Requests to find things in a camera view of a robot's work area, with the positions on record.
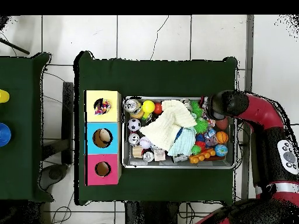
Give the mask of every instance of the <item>pink box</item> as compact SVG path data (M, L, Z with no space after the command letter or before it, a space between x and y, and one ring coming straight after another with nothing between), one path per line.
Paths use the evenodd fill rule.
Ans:
M105 162L110 166L107 176L99 176L96 173L96 165ZM118 154L87 155L87 186L115 185L118 184L121 175L121 164Z

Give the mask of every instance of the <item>yellow cup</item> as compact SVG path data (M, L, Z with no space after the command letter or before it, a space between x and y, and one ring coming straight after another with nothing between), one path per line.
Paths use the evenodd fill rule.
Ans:
M0 103L8 102L9 100L9 93L0 89Z

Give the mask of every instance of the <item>red ball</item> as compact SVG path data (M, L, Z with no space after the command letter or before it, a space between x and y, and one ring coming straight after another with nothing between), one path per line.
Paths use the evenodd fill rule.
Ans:
M161 114L162 113L162 104L161 103L155 103L155 114Z

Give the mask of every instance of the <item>gray bin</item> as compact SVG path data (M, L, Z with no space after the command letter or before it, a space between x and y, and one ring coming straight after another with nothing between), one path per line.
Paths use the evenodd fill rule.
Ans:
M130 131L127 129L127 123L130 119L130 114L124 111L124 104L127 99L135 98L139 102L144 102L145 100L151 100L154 103L160 102L163 100L180 100L185 99L186 97L131 97L127 96L123 99L122 103L122 161L123 166L126 168L148 168L148 169L231 169L236 164L236 153L237 150L237 121L229 118L228 127L225 130L228 134L229 140L227 142L228 153L223 160L214 160L214 161L202 161L198 164L191 164L189 160L184 162L174 163L171 157L166 157L166 160L161 162L145 162L140 158L133 158L132 156L132 146L128 142L128 136ZM190 100L200 100L200 98L190 97Z

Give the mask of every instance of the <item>dark green tablecloth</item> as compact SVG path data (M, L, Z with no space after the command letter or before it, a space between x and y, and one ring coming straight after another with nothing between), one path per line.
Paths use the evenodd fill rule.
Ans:
M75 99L79 114L79 178L81 201L200 201L232 202L232 170L128 169L118 185L84 185L84 90L117 90L124 96L208 96L234 89L235 58L224 61L126 61L96 60L81 52L74 62Z
M0 89L9 92L0 103L0 122L12 133L0 147L0 200L52 201L39 190L41 161L41 72L50 59L46 53L34 58L0 57Z

